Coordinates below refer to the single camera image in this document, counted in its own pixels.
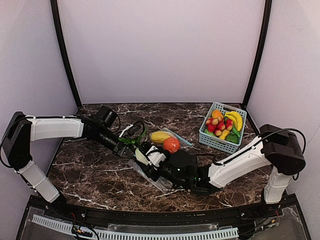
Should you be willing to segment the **green toy lettuce leaf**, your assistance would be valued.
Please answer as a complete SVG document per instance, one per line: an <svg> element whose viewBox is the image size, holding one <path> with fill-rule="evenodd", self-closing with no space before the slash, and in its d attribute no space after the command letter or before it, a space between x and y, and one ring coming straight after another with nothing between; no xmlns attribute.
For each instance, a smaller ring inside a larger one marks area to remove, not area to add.
<svg viewBox="0 0 320 240"><path fill-rule="evenodd" d="M142 138L144 137L145 135L142 134L142 135L139 135L138 137L135 137L135 138L125 138L125 137L119 137L118 140L120 142L123 142L125 145L134 145L136 147L138 147L141 143L141 140Z"/></svg>

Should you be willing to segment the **clear zip bag blue zipper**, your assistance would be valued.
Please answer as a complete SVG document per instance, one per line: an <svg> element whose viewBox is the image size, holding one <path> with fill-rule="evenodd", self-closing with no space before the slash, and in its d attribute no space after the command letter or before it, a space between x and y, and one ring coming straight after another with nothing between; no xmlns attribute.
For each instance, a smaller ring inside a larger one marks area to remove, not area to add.
<svg viewBox="0 0 320 240"><path fill-rule="evenodd" d="M164 150L173 154L178 150L185 147L192 147L194 144L184 139L183 137L175 134L167 128L158 130L150 134L150 140L158 145L162 145Z"/></svg>

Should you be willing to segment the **white toy radish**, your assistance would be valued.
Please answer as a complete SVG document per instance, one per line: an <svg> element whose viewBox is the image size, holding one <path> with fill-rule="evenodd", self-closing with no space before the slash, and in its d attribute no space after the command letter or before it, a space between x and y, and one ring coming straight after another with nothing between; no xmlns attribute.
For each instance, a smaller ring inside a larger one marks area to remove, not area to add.
<svg viewBox="0 0 320 240"><path fill-rule="evenodd" d="M146 156L138 149L135 149L135 158L138 162L148 166L149 160L146 158Z"/></svg>

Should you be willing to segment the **yellow toy mango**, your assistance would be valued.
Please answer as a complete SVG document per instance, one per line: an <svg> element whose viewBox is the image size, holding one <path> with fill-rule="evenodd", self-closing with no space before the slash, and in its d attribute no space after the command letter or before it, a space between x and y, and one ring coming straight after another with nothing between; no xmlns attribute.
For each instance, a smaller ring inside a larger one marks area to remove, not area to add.
<svg viewBox="0 0 320 240"><path fill-rule="evenodd" d="M166 131L156 131L150 135L150 139L154 143L162 144L166 139L171 138L172 136Z"/></svg>

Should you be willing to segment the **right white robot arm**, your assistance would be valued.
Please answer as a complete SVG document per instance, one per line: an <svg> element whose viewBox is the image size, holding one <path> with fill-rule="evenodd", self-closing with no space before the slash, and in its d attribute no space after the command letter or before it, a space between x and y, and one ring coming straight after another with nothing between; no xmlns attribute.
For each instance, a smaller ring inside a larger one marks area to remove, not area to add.
<svg viewBox="0 0 320 240"><path fill-rule="evenodd" d="M273 166L262 197L277 204L295 175L306 166L305 146L300 146L297 129L270 124L260 127L260 134L229 157L198 166L198 156L179 149L174 153L148 142L135 150L136 161L144 174L157 181L160 177L196 195L218 192L235 179L264 166Z"/></svg>

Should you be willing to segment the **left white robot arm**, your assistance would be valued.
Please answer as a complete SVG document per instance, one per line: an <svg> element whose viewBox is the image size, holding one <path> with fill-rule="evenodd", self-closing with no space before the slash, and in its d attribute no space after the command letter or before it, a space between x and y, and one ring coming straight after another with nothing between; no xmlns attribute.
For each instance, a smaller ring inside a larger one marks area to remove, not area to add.
<svg viewBox="0 0 320 240"><path fill-rule="evenodd" d="M91 116L34 116L17 111L0 141L0 162L20 175L47 203L63 202L64 195L35 162L31 154L33 143L87 139L123 157L125 144L110 129L116 118L118 115L105 106Z"/></svg>

